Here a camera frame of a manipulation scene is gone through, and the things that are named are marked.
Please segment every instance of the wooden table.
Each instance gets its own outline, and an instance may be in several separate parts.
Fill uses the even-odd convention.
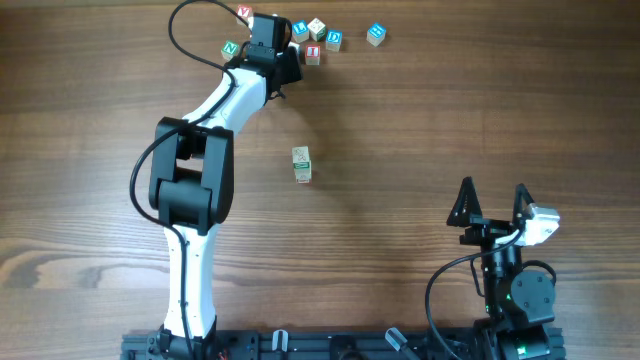
[[[488,217],[510,217],[520,182],[559,209],[559,232],[525,258],[558,271],[569,357],[640,358],[635,3],[254,3],[319,17],[344,43],[237,138],[214,260],[219,328],[424,328],[431,274],[477,250],[445,226],[471,175]],[[129,175],[156,123],[220,80],[171,46],[174,5],[0,12],[3,359],[113,359],[122,334],[164,319],[167,247],[130,205]],[[373,22],[388,29],[379,48],[365,40]],[[225,40],[247,39],[213,6],[175,26],[216,61]],[[301,145],[311,186],[294,182]],[[441,326],[484,316],[467,266],[441,278],[433,313]]]

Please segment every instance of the wooden alphabet block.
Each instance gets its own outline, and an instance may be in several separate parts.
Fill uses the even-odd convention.
[[[253,9],[251,6],[238,5],[238,16],[243,18],[246,22],[249,22],[249,18],[253,17]],[[240,19],[236,19],[238,24],[244,25]]]
[[[227,42],[222,47],[222,51],[221,52],[222,52],[222,57],[225,60],[229,61],[229,60],[231,60],[231,58],[233,58],[234,56],[238,55],[239,51],[240,51],[240,45],[227,40]]]
[[[291,149],[293,155],[293,172],[296,175],[298,184],[311,183],[311,158],[309,157],[309,147],[300,146]]]
[[[342,44],[342,32],[329,30],[327,33],[327,50],[340,51],[340,44]]]
[[[293,24],[293,40],[298,44],[309,40],[309,28],[307,27],[307,23],[304,20],[300,20],[297,23]]]
[[[307,46],[304,59],[307,65],[320,65],[320,46]]]
[[[327,33],[327,26],[320,19],[315,18],[309,23],[309,33],[313,40],[320,41],[324,34]]]
[[[387,35],[387,29],[382,27],[382,25],[375,23],[373,26],[367,31],[367,41],[371,43],[373,46],[378,46],[384,40],[384,37]]]

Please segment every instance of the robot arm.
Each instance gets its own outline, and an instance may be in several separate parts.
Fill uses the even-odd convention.
[[[297,48],[287,46],[284,27],[288,20],[256,14],[253,36],[246,58],[225,64],[235,78],[227,100],[198,126],[181,131],[159,145],[153,154],[149,201],[159,218],[174,226],[186,246],[185,299],[188,336],[206,338],[214,328],[213,251],[220,224],[233,199],[233,139],[251,115],[260,110],[271,94],[282,96],[280,86],[302,79]],[[156,138],[201,120],[224,96],[231,78],[224,74],[218,88],[183,120],[164,118]],[[179,168],[176,159],[203,158],[201,172]],[[166,229],[170,261],[169,310],[164,330],[186,337],[180,307],[182,256],[178,237]]]
[[[220,109],[211,114],[208,120],[202,122],[201,126],[209,129],[219,126],[233,131],[233,136],[236,137],[251,115],[264,106],[267,96],[267,81],[255,71],[233,69],[231,72],[236,79],[236,88]],[[222,82],[211,96],[183,119],[188,121],[200,119],[223,96],[229,88],[230,82],[229,76],[224,74]],[[191,332],[189,335],[191,338],[205,337],[216,320],[212,288],[213,252],[220,224],[213,225],[206,235],[198,234],[198,231],[192,227],[181,225],[175,225],[175,227],[189,243],[187,246],[185,293],[185,301],[188,304],[186,309],[187,324]],[[182,269],[180,242],[177,236],[168,229],[165,229],[165,235],[169,245],[170,299],[164,328],[170,330],[175,336],[184,337],[180,312],[180,272]]]

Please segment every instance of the black cable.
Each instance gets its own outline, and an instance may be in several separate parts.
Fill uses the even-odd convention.
[[[435,272],[435,274],[433,274],[433,276],[431,277],[431,279],[429,280],[429,284],[427,284],[427,290],[424,294],[424,307],[425,310],[427,312],[427,321],[429,322],[429,326],[431,327],[431,330],[433,331],[433,335],[436,337],[436,339],[438,339],[438,341],[440,342],[440,344],[442,345],[442,347],[444,347],[444,349],[446,351],[448,351],[451,356],[453,356],[454,358],[456,358],[457,360],[462,360],[458,355],[456,355],[453,350],[451,350],[451,348],[449,347],[449,345],[447,345],[447,343],[444,341],[444,339],[442,338],[442,336],[440,335],[440,333],[438,332],[438,329],[436,328],[434,322],[433,322],[433,318],[431,317],[431,305],[429,304],[429,299],[431,296],[431,288],[433,287],[433,284],[435,283],[436,279],[438,278],[438,276],[442,275],[442,273],[444,273],[445,271],[447,271],[448,269],[463,263],[465,261],[471,261],[473,259],[477,259],[479,257],[483,257],[483,256],[489,256],[492,254],[495,254],[497,252],[500,252],[502,250],[505,250],[507,248],[509,248],[510,246],[512,246],[513,244],[515,244],[520,237],[522,236],[522,231],[523,229],[519,229],[518,234],[508,243],[499,246],[493,250],[489,250],[489,251],[485,251],[485,252],[479,252],[473,255],[467,255],[464,257],[461,257],[459,259],[453,260],[452,262],[444,265],[443,267],[441,267],[440,269],[438,269],[438,271]]]
[[[184,335],[185,335],[185,341],[187,344],[187,350],[189,352],[189,357],[192,359],[196,359],[195,354],[193,353],[193,347],[191,345],[191,338],[189,336],[189,327],[187,325],[187,314],[186,314],[186,302],[184,301],[185,297],[186,297],[186,264],[187,264],[187,244],[185,242],[184,237],[182,236],[182,234],[180,234],[180,232],[173,227],[171,224],[166,224],[162,221],[160,221],[159,219],[154,218],[153,216],[149,215],[148,213],[146,213],[142,207],[140,206],[140,204],[138,203],[138,199],[136,198],[136,181],[138,179],[138,173],[140,172],[140,168],[142,167],[142,164],[144,163],[144,161],[147,159],[147,157],[149,157],[149,155],[151,154],[151,152],[153,152],[153,150],[155,150],[162,142],[166,141],[168,138],[170,138],[171,136],[180,133],[180,132],[184,132],[185,130],[194,127],[200,123],[202,123],[203,121],[207,120],[209,118],[209,116],[216,111],[216,109],[218,109],[220,107],[220,105],[222,105],[222,103],[224,103],[227,98],[231,95],[231,93],[233,92],[233,88],[236,86],[236,79],[233,76],[233,74],[231,72],[229,72],[229,70],[225,69],[223,66],[216,64],[212,61],[206,60],[204,58],[201,58],[199,56],[196,56],[190,52],[188,52],[187,50],[185,50],[183,47],[181,47],[180,45],[178,45],[178,43],[176,42],[174,36],[173,36],[173,20],[176,16],[176,14],[180,11],[180,9],[182,9],[183,7],[192,4],[194,2],[200,2],[200,1],[205,1],[205,2],[209,2],[212,4],[216,4],[219,5],[221,7],[223,7],[225,10],[231,12],[236,18],[240,19],[247,27],[249,26],[249,24],[242,19],[240,16],[238,16],[238,14],[235,13],[235,11],[233,11],[231,8],[229,8],[228,6],[226,6],[223,3],[220,3],[218,1],[214,1],[214,0],[187,0],[184,1],[183,3],[181,3],[180,5],[178,5],[175,10],[173,10],[173,13],[171,13],[171,16],[169,17],[169,39],[171,40],[171,43],[183,54],[187,55],[188,57],[200,61],[204,64],[207,64],[209,66],[213,66],[216,69],[219,69],[221,71],[223,71],[225,74],[227,74],[229,76],[230,82],[229,82],[229,89],[224,93],[224,95],[222,95],[222,97],[220,98],[220,100],[218,100],[218,102],[215,103],[215,105],[213,105],[213,107],[211,107],[211,109],[209,109],[207,112],[205,112],[202,117],[200,117],[199,119],[192,121],[192,122],[185,122],[185,125],[173,129],[169,132],[167,132],[166,134],[162,135],[161,137],[157,138],[153,143],[151,143],[151,145],[149,145],[144,152],[142,153],[142,155],[140,155],[140,157],[138,158],[138,161],[136,161],[136,164],[133,167],[133,171],[131,173],[131,180],[129,181],[129,198],[131,199],[131,203],[133,204],[133,207],[138,211],[138,213],[140,213],[140,215],[151,221],[154,224],[158,224],[160,226],[163,226],[167,229],[169,229],[171,232],[173,232],[176,237],[178,238],[178,241],[180,242],[180,250],[181,250],[181,261],[182,261],[182,265],[181,265],[181,269],[180,269],[180,312],[182,315],[182,327],[184,330]]]
[[[478,274],[476,274],[476,267],[473,266],[473,262],[476,259],[471,259],[471,261],[469,261],[469,266],[471,267],[471,275],[473,275],[473,283],[476,285],[476,292],[478,293],[478,296],[480,297],[484,297],[484,294],[482,293],[482,291],[480,291],[480,283],[478,282]]]
[[[522,264],[522,269],[529,267],[529,266],[537,266],[537,267],[541,267],[545,270],[547,270],[549,272],[549,274],[551,274],[551,283],[553,284],[553,286],[556,286],[556,271],[553,270],[553,268],[551,267],[551,265],[547,264],[544,261],[540,261],[540,260],[529,260],[529,261],[525,261]]]

